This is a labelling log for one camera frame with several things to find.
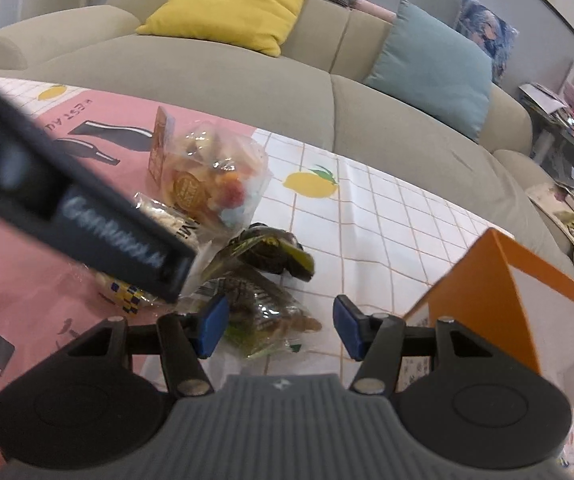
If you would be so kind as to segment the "brown nut snack pack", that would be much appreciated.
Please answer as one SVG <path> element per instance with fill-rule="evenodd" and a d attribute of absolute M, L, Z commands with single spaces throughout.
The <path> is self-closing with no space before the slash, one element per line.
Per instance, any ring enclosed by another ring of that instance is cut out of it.
<path fill-rule="evenodd" d="M 250 266 L 238 266 L 204 282 L 182 300 L 182 308 L 196 312 L 216 296 L 229 305 L 225 339 L 247 359 L 278 351 L 297 353 L 306 334 L 322 329 L 321 322 L 289 292 Z"/>

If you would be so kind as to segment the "white puffed rice cake pack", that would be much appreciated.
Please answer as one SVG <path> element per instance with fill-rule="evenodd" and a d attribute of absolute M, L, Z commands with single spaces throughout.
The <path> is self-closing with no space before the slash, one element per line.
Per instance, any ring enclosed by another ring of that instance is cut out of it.
<path fill-rule="evenodd" d="M 111 247 L 122 260 L 138 263 L 151 273 L 142 278 L 144 287 L 97 271 L 98 292 L 128 314 L 153 308 L 176 307 L 187 295 L 207 251 L 207 237 L 200 224 L 159 200 L 136 193 L 133 196 L 136 219 L 156 226 L 163 240 L 135 232 L 123 220 L 89 210 L 78 217 L 89 233 Z"/>

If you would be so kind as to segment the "dark green snack pack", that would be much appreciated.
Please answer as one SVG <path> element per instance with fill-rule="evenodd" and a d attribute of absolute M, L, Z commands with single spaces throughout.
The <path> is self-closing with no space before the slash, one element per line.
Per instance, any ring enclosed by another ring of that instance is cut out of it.
<path fill-rule="evenodd" d="M 281 275 L 289 273 L 297 280 L 309 282 L 315 274 L 315 262 L 293 235 L 264 223 L 252 223 L 232 238 L 205 267 L 203 281 L 219 278 L 241 264 L 260 272 Z"/>

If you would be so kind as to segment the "clear assorted snack bag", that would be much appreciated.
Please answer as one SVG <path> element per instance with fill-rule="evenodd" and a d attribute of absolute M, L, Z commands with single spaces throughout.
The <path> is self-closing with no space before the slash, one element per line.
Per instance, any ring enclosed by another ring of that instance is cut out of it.
<path fill-rule="evenodd" d="M 148 171 L 161 200 L 216 237 L 249 226 L 272 174 L 269 156 L 250 136 L 221 122 L 195 120 L 178 126 L 159 107 Z"/>

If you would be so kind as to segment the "orange cardboard box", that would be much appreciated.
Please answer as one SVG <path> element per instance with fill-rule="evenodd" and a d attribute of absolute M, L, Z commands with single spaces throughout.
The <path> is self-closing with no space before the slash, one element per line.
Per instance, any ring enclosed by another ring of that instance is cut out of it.
<path fill-rule="evenodd" d="M 488 229 L 403 316 L 411 325 L 452 316 L 567 394 L 574 410 L 574 281 Z M 574 429 L 566 443 L 574 463 Z"/>

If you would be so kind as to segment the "beige sofa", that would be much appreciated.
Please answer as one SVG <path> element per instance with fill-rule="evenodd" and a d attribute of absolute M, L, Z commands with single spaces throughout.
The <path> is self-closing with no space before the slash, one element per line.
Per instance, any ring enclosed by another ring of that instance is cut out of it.
<path fill-rule="evenodd" d="M 490 90 L 477 141 L 365 84 L 390 26 L 305 0 L 278 58 L 228 44 L 139 36 L 168 0 L 107 0 L 0 28 L 0 77 L 137 96 L 243 122 L 393 174 L 514 234 L 574 276 L 569 247 L 527 196 L 546 173 L 529 157 L 527 111 Z"/>

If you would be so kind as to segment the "yellow cushion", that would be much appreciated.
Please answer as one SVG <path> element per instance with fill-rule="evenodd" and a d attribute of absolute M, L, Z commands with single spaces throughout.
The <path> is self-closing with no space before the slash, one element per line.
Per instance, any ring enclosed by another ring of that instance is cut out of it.
<path fill-rule="evenodd" d="M 138 35 L 229 44 L 277 58 L 305 0 L 168 0 Z"/>

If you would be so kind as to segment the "light blue cushion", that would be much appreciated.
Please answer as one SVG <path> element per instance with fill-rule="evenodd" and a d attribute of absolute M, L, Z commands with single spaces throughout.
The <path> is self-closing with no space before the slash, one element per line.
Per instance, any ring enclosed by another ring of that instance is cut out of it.
<path fill-rule="evenodd" d="M 476 142 L 489 110 L 492 64 L 472 40 L 401 0 L 364 83 Z"/>

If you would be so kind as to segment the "cluttered desk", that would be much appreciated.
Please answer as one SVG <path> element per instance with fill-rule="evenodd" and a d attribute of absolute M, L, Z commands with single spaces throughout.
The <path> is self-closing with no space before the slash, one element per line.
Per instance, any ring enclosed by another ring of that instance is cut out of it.
<path fill-rule="evenodd" d="M 534 125 L 531 158 L 554 179 L 574 186 L 574 62 L 556 91 L 526 82 L 519 102 Z"/>

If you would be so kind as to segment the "floral patterned cushion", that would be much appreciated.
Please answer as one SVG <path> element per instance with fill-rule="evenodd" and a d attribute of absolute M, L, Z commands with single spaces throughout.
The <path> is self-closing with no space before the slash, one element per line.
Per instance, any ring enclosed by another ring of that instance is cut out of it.
<path fill-rule="evenodd" d="M 498 86 L 505 74 L 519 31 L 479 0 L 461 0 L 454 29 L 484 50 L 492 62 L 492 81 Z"/>

